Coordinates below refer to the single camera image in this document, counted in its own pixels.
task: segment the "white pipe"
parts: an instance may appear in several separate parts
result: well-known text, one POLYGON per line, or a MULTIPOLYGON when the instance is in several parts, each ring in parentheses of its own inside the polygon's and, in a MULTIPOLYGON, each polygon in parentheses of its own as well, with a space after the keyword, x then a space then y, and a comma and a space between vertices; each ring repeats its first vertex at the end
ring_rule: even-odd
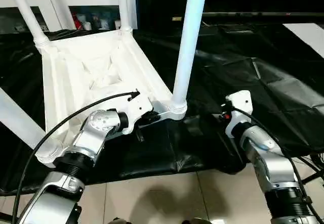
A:
POLYGON ((49 42, 47 36, 44 35, 39 23, 36 20, 34 13, 32 12, 30 6, 27 4, 26 0, 15 0, 18 9, 23 16, 32 36, 34 37, 34 42, 36 46, 42 46, 49 42))
POLYGON ((128 6, 127 0, 118 0, 119 5, 119 13, 120 13, 120 22, 122 31, 132 31, 132 27, 130 26, 130 20, 128 17, 128 6))
POLYGON ((187 110, 186 96, 205 0, 187 0, 171 110, 187 110))
MULTIPOLYGON (((1 88, 0 121, 32 149, 45 135, 44 130, 1 88)), ((36 156, 46 164, 51 163, 56 157, 60 156, 61 152, 62 144, 49 138, 39 148, 36 156)))

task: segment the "floor tile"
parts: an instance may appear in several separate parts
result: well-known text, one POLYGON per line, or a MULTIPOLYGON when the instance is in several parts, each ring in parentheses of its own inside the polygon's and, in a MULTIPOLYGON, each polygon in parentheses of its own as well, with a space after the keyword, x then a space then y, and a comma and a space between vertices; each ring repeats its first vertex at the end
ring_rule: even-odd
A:
POLYGON ((270 223, 271 215, 251 164, 237 175, 208 170, 198 176, 213 223, 270 223))
MULTIPOLYGON (((28 204, 28 202, 32 196, 33 196, 33 194, 29 194, 29 195, 22 195, 20 197, 20 202, 19 202, 19 207, 18 207, 18 216, 23 211, 25 206, 28 204)), ((1 212, 5 213, 5 214, 12 215, 12 210, 14 208, 14 202, 15 202, 15 196, 7 196, 5 199, 5 202, 2 206, 1 212)))
POLYGON ((79 224, 103 224, 105 195, 105 183, 86 186, 78 204, 82 207, 79 224))
POLYGON ((0 211, 5 203, 6 198, 4 196, 0 197, 0 211))
MULTIPOLYGON (((105 183, 86 186, 86 190, 79 202, 79 206, 82 207, 79 224, 103 224, 105 194, 105 183)), ((33 194, 21 196, 18 215, 20 215, 32 196, 33 194)), ((12 215, 14 200, 15 196, 6 197, 1 212, 12 215)))
POLYGON ((181 224, 207 218, 196 173, 154 176, 107 184, 105 219, 133 224, 181 224))
POLYGON ((308 167, 305 163, 300 161, 298 158, 293 158, 293 161, 295 163, 295 166, 298 169, 298 172, 300 174, 300 177, 302 179, 308 177, 309 175, 313 174, 314 171, 310 167, 308 167))

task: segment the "dark wall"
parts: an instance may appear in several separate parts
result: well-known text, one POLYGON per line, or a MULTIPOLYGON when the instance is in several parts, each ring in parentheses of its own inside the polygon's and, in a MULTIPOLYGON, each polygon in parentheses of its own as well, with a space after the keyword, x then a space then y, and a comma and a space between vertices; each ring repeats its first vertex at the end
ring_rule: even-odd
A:
MULTIPOLYGON (((186 0, 137 0, 138 21, 140 29, 151 29, 154 31, 166 32, 170 28, 182 27, 182 21, 172 21, 172 17, 183 17, 186 0)), ((296 16, 303 16, 301 22, 312 22, 318 16, 318 12, 324 12, 321 0, 206 0, 204 12, 260 12, 259 14, 235 14, 234 18, 244 20, 253 16, 264 16, 262 12, 282 12, 271 14, 279 23, 295 22, 296 16), (315 14, 292 14, 291 12, 315 12, 315 14)), ((207 22, 223 22, 222 18, 233 19, 233 14, 218 14, 214 19, 206 18, 207 22)))

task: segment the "cabinet door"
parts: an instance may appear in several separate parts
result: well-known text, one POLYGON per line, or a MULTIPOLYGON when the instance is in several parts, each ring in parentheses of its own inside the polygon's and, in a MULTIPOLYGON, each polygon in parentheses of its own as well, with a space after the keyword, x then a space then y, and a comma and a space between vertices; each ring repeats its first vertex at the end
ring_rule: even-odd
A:
MULTIPOLYGON (((44 31, 61 29, 51 0, 26 0, 44 31)), ((27 32, 28 27, 14 0, 0 0, 0 34, 27 32)))
MULTIPOLYGON (((51 1, 63 29, 114 30, 118 24, 118 0, 51 1)), ((136 2, 127 0, 127 4, 131 26, 137 29, 136 2)))

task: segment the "black tarp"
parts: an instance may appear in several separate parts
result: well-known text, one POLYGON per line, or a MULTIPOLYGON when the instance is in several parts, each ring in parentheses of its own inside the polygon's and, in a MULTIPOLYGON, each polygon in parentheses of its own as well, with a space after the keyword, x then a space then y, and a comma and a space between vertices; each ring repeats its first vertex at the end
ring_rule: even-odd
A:
MULTIPOLYGON (((62 30, 63 39, 93 33, 62 30)), ((134 30, 134 38, 172 90, 181 30, 157 35, 134 30)), ((106 142, 89 183, 218 169, 234 174, 246 158, 224 135, 212 113, 224 97, 250 90, 253 115, 293 156, 323 152, 324 60, 280 24, 232 24, 200 30, 184 120, 164 121, 106 142)), ((42 59, 29 34, 0 36, 0 86, 44 127, 42 59)), ((31 150, 1 126, 0 195, 13 194, 31 150)), ((25 192, 37 188, 48 169, 36 159, 25 192)))

